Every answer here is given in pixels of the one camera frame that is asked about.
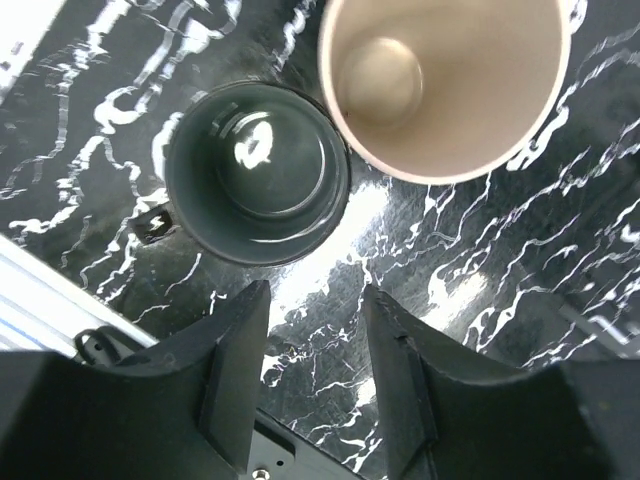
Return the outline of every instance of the cup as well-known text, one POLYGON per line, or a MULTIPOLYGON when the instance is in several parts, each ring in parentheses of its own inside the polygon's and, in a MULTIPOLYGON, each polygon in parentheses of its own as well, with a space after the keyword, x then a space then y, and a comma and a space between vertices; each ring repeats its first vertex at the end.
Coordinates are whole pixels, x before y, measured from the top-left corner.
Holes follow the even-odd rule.
POLYGON ((319 105, 249 81, 219 87, 185 113, 163 173, 170 203, 129 222, 140 241, 179 225, 244 266, 312 252, 340 222, 350 188, 346 145, 319 105))
POLYGON ((319 71, 354 150, 391 176, 482 176, 535 135, 570 50, 566 0, 330 0, 319 71))

